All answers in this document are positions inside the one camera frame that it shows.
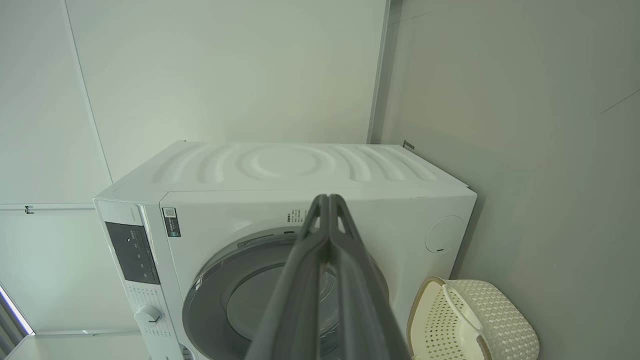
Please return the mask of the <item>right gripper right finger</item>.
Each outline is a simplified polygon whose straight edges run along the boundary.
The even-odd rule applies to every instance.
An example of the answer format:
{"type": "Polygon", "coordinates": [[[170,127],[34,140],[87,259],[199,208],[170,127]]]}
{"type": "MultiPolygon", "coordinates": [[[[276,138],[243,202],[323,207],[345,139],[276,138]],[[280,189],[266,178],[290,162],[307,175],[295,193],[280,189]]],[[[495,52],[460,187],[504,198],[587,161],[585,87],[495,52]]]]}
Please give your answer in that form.
{"type": "Polygon", "coordinates": [[[338,194],[330,196],[330,265],[338,284],[341,360],[411,360],[377,267],[338,194]]]}

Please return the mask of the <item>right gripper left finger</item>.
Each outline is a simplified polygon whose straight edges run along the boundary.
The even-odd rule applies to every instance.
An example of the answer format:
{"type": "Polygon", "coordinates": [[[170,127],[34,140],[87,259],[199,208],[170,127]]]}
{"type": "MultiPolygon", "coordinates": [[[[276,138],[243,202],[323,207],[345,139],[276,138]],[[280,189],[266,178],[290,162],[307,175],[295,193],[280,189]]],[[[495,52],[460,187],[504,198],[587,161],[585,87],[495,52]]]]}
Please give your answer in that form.
{"type": "Polygon", "coordinates": [[[329,196],[316,196],[245,360],[319,360],[320,278],[329,261],[329,212],[329,196]]]}

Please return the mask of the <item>round glass washing machine door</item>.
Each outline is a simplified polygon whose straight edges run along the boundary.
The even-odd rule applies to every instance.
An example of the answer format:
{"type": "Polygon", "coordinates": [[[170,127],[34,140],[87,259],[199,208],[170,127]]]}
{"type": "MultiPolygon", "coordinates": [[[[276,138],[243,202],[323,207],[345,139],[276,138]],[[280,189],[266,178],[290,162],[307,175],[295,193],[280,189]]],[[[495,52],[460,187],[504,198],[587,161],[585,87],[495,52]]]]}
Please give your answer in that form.
{"type": "Polygon", "coordinates": [[[244,360],[300,231],[287,226],[227,235],[183,303],[183,328],[199,353],[244,360]]]}

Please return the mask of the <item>white front-load washing machine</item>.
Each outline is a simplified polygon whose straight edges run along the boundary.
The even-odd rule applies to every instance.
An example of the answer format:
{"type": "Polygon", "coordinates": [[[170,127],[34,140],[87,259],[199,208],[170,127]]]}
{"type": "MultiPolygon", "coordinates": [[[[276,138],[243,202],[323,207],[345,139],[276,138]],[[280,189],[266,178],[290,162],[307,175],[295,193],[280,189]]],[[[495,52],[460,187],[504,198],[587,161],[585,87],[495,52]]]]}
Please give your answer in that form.
{"type": "Polygon", "coordinates": [[[186,295],[236,231],[302,228],[316,196],[345,199],[407,339],[424,280],[447,279],[477,194],[399,145],[179,141],[94,198],[150,360],[210,360],[186,295]]]}

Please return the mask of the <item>cream perforated laundry basket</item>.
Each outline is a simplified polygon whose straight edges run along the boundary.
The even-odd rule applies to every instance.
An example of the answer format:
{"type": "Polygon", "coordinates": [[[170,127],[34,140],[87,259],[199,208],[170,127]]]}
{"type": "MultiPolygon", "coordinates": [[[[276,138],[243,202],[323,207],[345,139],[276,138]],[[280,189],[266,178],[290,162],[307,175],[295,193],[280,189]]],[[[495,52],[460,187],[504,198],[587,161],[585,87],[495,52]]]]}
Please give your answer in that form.
{"type": "Polygon", "coordinates": [[[540,354],[530,322],[482,280],[426,278],[406,335],[411,360],[538,360],[540,354]]]}

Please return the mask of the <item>white partition panel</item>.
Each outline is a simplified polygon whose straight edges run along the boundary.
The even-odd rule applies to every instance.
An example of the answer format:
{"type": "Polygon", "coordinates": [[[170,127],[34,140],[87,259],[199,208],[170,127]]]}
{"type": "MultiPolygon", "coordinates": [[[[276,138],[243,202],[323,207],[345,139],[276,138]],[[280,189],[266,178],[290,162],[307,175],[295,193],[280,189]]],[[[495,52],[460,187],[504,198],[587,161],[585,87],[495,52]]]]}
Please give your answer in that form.
{"type": "Polygon", "coordinates": [[[0,287],[37,334],[139,331],[94,209],[0,210],[0,287]]]}
{"type": "Polygon", "coordinates": [[[0,0],[0,205],[177,141],[367,140],[390,0],[0,0]]]}

